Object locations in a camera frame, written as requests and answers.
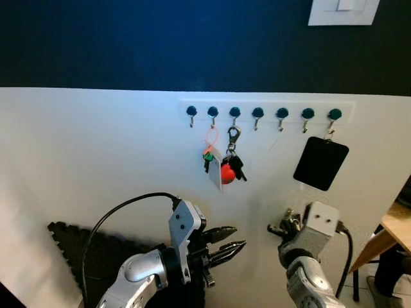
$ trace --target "light switch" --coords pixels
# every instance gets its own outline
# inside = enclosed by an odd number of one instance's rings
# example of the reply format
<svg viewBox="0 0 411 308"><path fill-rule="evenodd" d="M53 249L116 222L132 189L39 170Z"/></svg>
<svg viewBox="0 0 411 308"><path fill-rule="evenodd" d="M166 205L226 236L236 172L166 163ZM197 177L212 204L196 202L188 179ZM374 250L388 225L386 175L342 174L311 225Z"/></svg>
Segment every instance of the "light switch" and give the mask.
<svg viewBox="0 0 411 308"><path fill-rule="evenodd" d="M356 0L340 0L337 11L352 11Z"/></svg>
<svg viewBox="0 0 411 308"><path fill-rule="evenodd" d="M308 26L371 25L380 0L313 0Z"/></svg>

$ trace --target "carabiner clip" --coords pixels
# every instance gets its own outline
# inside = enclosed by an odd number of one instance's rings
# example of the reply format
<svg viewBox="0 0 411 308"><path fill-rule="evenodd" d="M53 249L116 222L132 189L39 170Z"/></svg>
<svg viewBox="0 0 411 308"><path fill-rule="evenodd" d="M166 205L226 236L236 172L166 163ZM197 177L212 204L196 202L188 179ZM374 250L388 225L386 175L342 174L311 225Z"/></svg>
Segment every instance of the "carabiner clip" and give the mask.
<svg viewBox="0 0 411 308"><path fill-rule="evenodd" d="M230 143L235 144L237 142L238 137L241 135L241 129L237 126L232 126L229 128L229 138L230 138Z"/></svg>

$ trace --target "red heart keychain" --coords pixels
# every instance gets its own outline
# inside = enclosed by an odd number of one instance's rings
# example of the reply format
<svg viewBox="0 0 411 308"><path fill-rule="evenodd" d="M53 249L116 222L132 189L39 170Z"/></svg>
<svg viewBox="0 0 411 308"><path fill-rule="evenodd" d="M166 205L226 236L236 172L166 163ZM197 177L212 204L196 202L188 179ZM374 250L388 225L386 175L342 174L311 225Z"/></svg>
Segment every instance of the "red heart keychain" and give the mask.
<svg viewBox="0 0 411 308"><path fill-rule="evenodd" d="M221 166L221 181L223 185L230 184L236 178L236 173L231 169L230 165L224 164Z"/></svg>

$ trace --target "wooden table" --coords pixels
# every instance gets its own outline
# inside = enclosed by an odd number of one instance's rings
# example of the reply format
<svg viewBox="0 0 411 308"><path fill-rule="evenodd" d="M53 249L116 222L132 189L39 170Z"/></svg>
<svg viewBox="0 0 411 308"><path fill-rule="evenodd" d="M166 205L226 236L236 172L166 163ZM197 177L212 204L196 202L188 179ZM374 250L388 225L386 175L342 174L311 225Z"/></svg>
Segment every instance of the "wooden table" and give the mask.
<svg viewBox="0 0 411 308"><path fill-rule="evenodd" d="M370 239L350 269L350 273L399 243L411 255L411 209L394 203L384 215L384 230Z"/></svg>

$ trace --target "black cable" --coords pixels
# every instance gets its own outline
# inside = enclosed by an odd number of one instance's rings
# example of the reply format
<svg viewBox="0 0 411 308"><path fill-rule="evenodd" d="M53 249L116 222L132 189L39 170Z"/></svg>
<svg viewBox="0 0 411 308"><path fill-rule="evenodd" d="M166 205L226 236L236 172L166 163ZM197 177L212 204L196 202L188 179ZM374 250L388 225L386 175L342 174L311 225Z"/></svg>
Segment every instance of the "black cable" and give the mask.
<svg viewBox="0 0 411 308"><path fill-rule="evenodd" d="M123 202L122 204L114 207L113 209L111 209L106 215L104 215L99 221L98 223L94 226L94 228L91 230L85 244L83 247L83 254L82 254L82 284L83 284L83 299L84 299L84 307L87 308L87 305L89 303L89 299L87 296L87 286L86 286L86 282L85 282L85 256L87 254L87 250L89 249L90 243L91 243L91 239L93 237L93 235L97 232L97 229L99 229L99 227L103 224L103 222L109 218L113 213L117 212L119 209L121 209L122 207L125 207L126 205L142 200L142 199L147 199L147 198L151 198L151 197L156 197L156 196L163 196L163 197L167 197L170 198L173 203L178 200L178 198L176 196L173 196L172 194L168 194L166 192L153 192L151 194L144 194L142 196L139 197L135 197L132 198L126 202Z"/></svg>
<svg viewBox="0 0 411 308"><path fill-rule="evenodd" d="M351 261L353 260L353 237L351 236L351 233L349 233L349 230L343 224L341 224L341 226L340 224L338 224L338 227L341 227L338 233L344 233L348 238L347 262L345 263L344 271L342 272L341 280L340 280L340 283L338 284L338 288L335 293L335 297L340 298L342 288L344 287L345 280L348 276L348 271L351 265Z"/></svg>

